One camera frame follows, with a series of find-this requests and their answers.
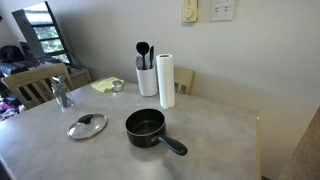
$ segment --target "pot lid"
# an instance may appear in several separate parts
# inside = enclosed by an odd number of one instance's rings
[[[107,123],[107,116],[102,114],[88,114],[72,124],[69,128],[68,135],[76,140],[86,139],[102,131]]]

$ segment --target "switch plate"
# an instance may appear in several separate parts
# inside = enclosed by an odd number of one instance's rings
[[[232,21],[235,0],[211,0],[210,21]]]
[[[182,21],[196,22],[198,18],[198,0],[183,0]]]

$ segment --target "black saucepan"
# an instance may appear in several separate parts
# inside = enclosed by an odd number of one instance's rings
[[[131,114],[126,121],[130,142],[138,147],[152,147],[159,142],[170,150],[184,156],[188,149],[181,142],[167,137],[164,115],[156,109],[142,109]]]

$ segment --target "wooden chair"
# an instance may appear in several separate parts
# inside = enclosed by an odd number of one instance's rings
[[[176,93],[191,95],[195,72],[174,68],[174,90]]]
[[[59,75],[65,76],[67,86],[73,90],[73,82],[63,63],[14,74],[3,78],[2,82],[27,109],[31,109],[55,98],[50,87],[56,83],[53,77]]]

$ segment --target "gray table top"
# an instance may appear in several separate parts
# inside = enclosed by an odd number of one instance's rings
[[[257,179],[257,112],[176,94],[173,108],[159,96],[143,97],[137,84],[119,93],[90,85],[72,92],[75,104],[61,111],[55,100],[0,123],[0,155],[13,179]],[[144,108],[160,110],[167,135],[188,148],[178,156],[163,144],[130,144],[125,121]],[[107,127],[92,139],[75,141],[69,127],[86,114],[104,114]]]

